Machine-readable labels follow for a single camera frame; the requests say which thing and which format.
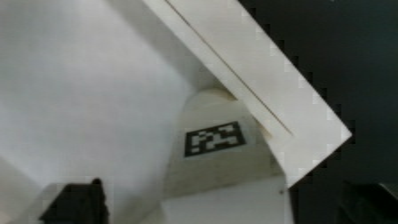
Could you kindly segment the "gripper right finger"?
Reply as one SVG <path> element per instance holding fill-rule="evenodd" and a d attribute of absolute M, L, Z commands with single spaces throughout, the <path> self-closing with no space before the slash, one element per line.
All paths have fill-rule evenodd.
<path fill-rule="evenodd" d="M 398 224 L 398 184 L 345 183 L 336 224 Z"/>

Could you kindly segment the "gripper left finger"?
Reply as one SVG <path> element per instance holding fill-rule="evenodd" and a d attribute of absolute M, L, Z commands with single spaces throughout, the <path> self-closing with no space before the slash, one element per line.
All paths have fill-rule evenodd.
<path fill-rule="evenodd" d="M 52 184 L 23 213 L 23 224 L 108 224 L 101 179 Z"/>

